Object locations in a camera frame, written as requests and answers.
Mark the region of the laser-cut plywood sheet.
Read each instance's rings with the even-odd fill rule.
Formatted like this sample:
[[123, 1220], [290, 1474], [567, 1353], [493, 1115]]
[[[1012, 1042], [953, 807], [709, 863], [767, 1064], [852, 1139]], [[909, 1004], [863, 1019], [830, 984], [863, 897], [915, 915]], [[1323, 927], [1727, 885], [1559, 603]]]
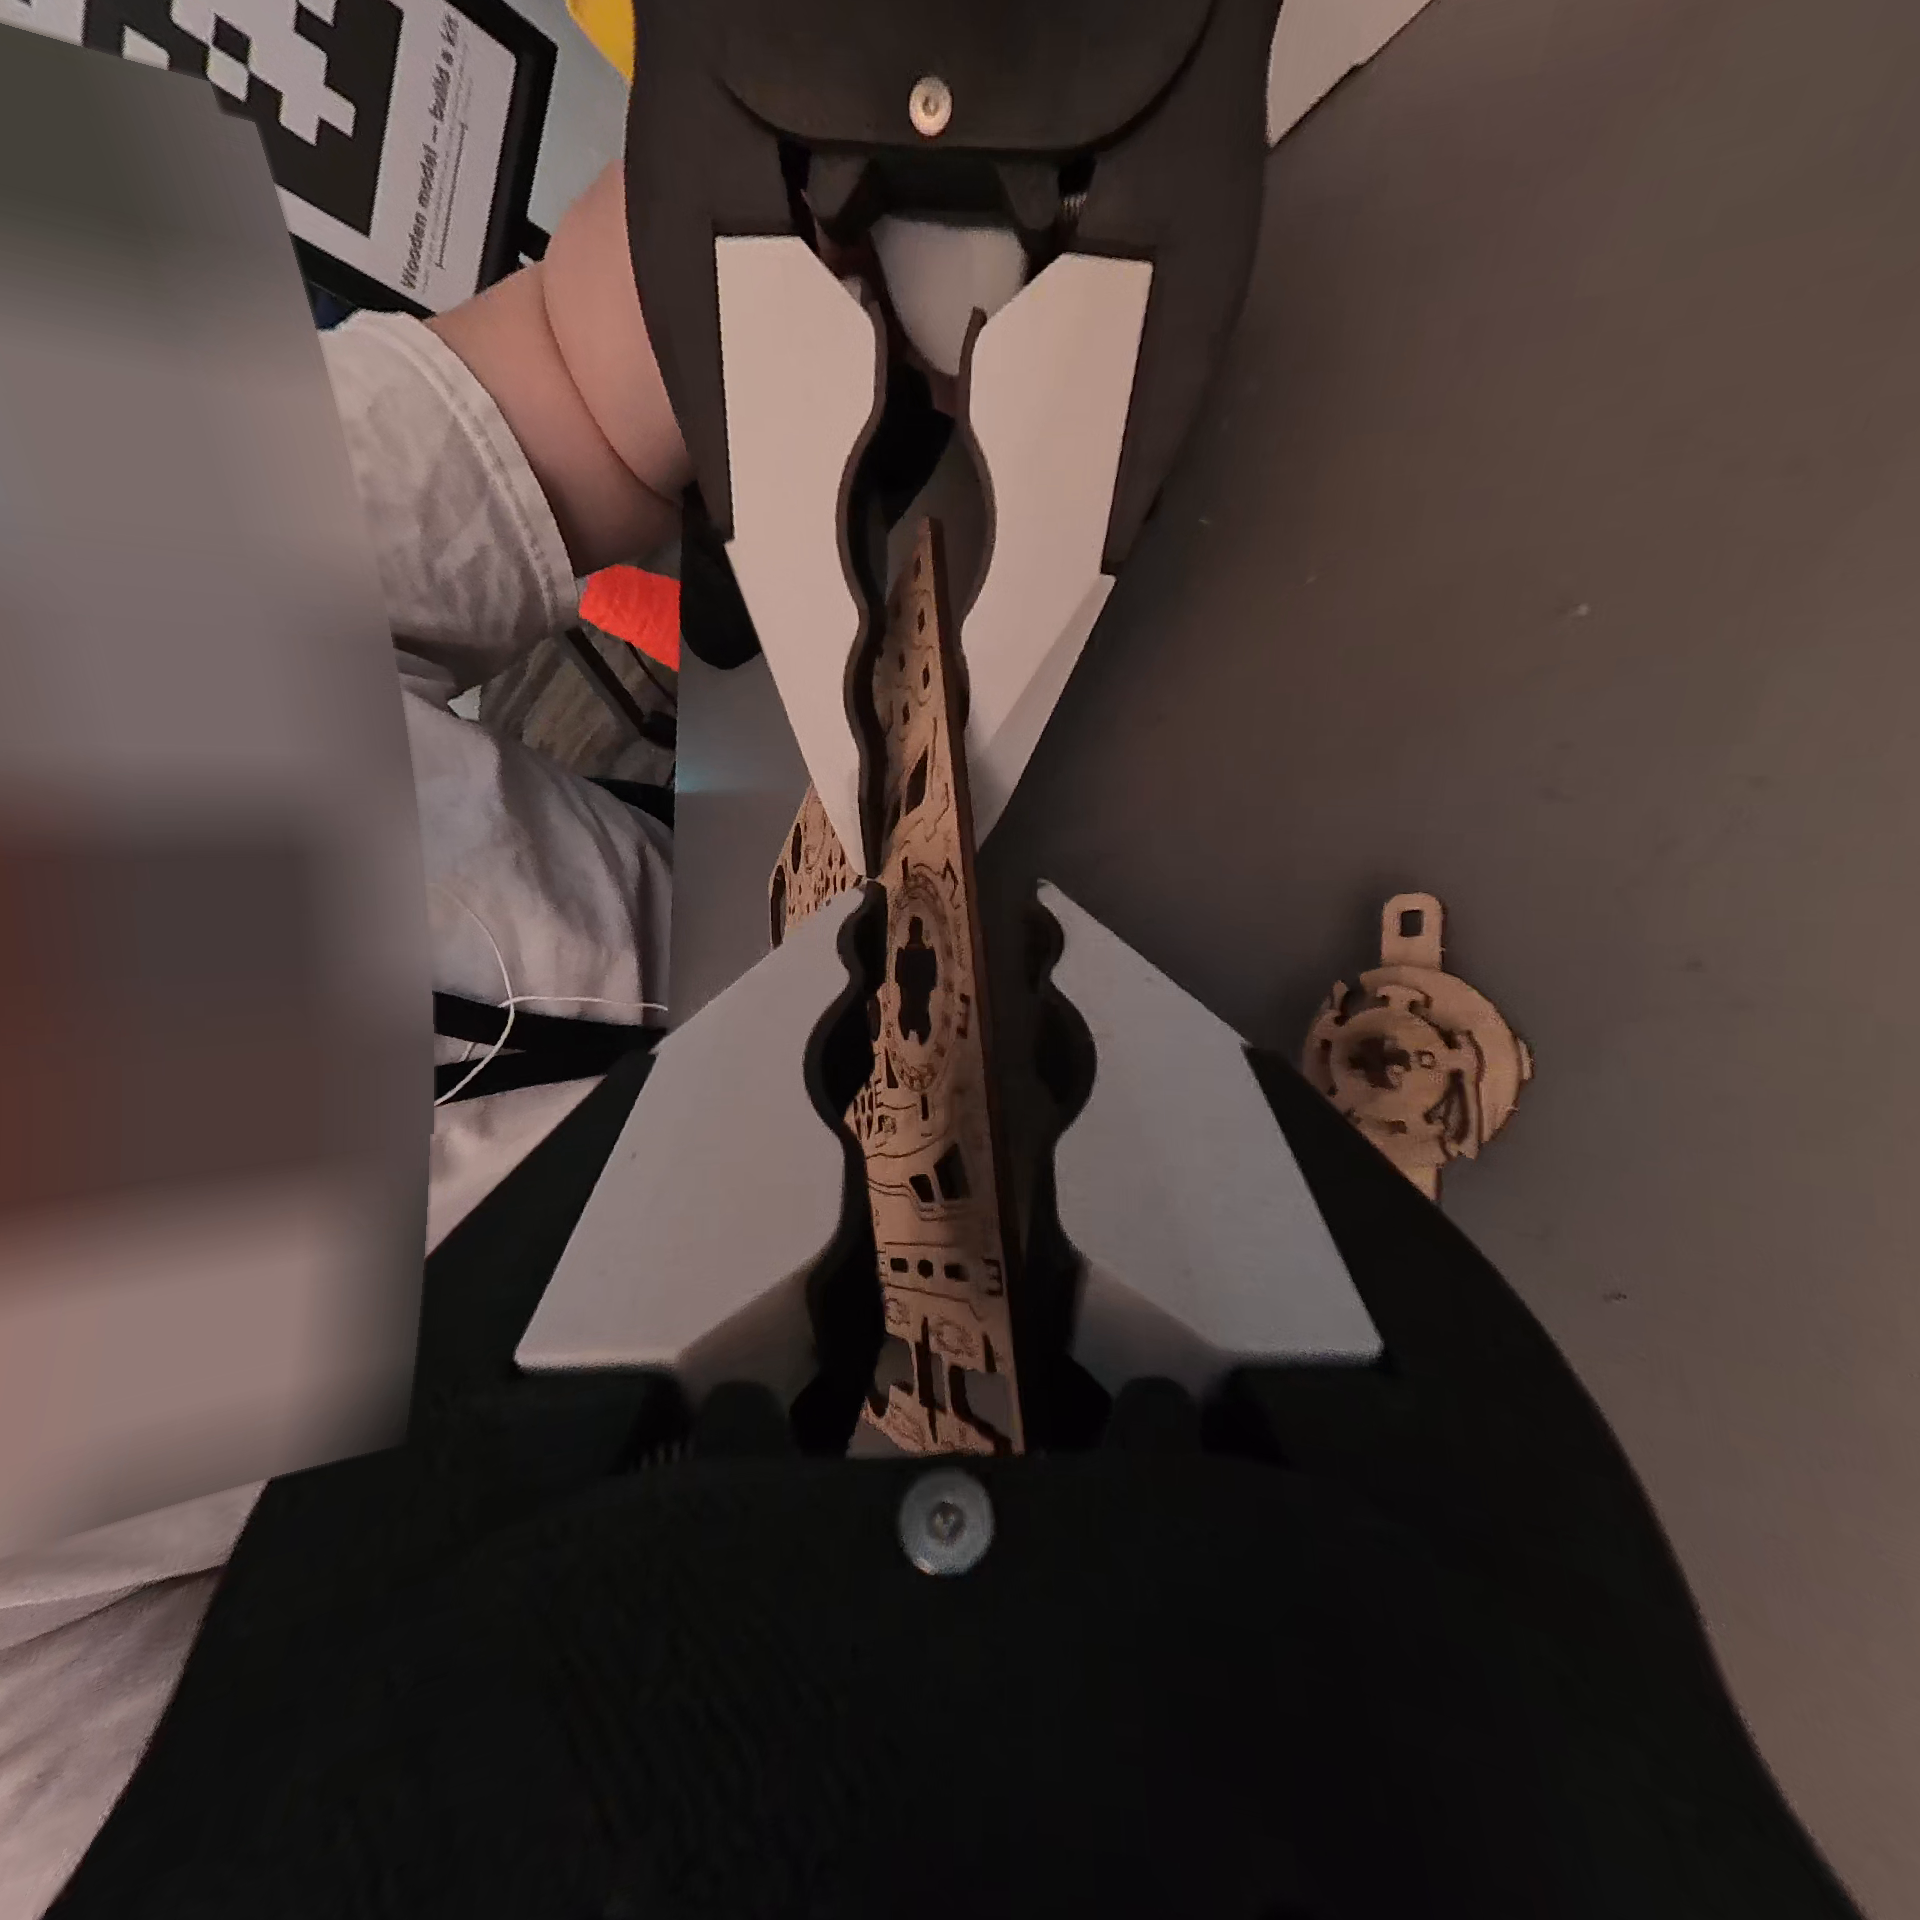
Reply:
[[884, 901], [870, 1074], [849, 1104], [866, 1168], [883, 1333], [860, 1432], [906, 1455], [1017, 1456], [1017, 1228], [977, 903], [967, 692], [943, 529], [924, 520], [870, 668]]

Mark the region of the orange object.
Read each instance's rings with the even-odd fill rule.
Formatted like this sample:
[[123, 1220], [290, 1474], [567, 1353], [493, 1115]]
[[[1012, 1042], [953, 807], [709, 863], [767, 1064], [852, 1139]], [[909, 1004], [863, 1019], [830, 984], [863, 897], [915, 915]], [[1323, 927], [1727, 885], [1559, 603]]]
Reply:
[[602, 568], [582, 581], [581, 619], [636, 655], [682, 671], [682, 583], [636, 565]]

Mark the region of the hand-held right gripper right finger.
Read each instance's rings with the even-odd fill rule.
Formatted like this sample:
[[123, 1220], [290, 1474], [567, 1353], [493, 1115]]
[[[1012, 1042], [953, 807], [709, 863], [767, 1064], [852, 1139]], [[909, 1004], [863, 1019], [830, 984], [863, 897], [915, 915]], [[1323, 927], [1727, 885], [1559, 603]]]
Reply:
[[991, 888], [991, 1076], [1031, 1451], [1090, 1447], [1140, 1379], [1207, 1407], [1380, 1361], [1243, 1039], [1045, 881]]

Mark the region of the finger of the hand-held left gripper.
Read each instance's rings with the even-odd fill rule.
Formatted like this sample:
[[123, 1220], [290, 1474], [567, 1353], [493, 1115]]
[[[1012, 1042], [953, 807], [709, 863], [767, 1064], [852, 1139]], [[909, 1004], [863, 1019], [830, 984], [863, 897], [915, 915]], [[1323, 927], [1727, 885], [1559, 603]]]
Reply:
[[990, 509], [957, 618], [979, 844], [1114, 592], [1106, 540], [1151, 280], [1140, 258], [1068, 251], [994, 314], [969, 314], [963, 428]]
[[876, 291], [797, 235], [714, 243], [731, 535], [726, 555], [811, 786], [854, 873], [862, 745], [849, 672], [869, 613], [851, 560], [849, 493], [884, 396]]

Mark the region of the person's left forearm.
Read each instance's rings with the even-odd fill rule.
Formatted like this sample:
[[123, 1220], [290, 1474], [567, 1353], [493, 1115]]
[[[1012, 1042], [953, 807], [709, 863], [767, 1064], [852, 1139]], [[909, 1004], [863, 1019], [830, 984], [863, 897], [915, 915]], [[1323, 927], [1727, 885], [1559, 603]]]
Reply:
[[639, 314], [620, 161], [542, 261], [428, 328], [502, 413], [578, 573], [645, 560], [679, 531], [691, 463]]

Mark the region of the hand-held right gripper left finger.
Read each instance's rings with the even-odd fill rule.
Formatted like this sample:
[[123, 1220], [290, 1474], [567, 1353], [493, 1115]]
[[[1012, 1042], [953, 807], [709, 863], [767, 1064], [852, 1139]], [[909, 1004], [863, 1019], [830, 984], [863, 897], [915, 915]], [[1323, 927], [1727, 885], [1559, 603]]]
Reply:
[[874, 882], [822, 903], [657, 1049], [514, 1361], [765, 1388], [844, 1447], [881, 1347], [844, 1123], [863, 1076]]

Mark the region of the round wooden model assembly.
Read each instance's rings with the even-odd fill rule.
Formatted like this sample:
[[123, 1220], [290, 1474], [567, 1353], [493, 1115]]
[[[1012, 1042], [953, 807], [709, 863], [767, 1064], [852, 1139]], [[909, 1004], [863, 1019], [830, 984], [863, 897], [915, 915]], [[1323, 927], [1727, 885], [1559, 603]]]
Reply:
[[1414, 1188], [1437, 1202], [1513, 1117], [1534, 1065], [1490, 1000], [1445, 964], [1437, 897], [1382, 903], [1378, 963], [1340, 981], [1302, 1045], [1302, 1076]]

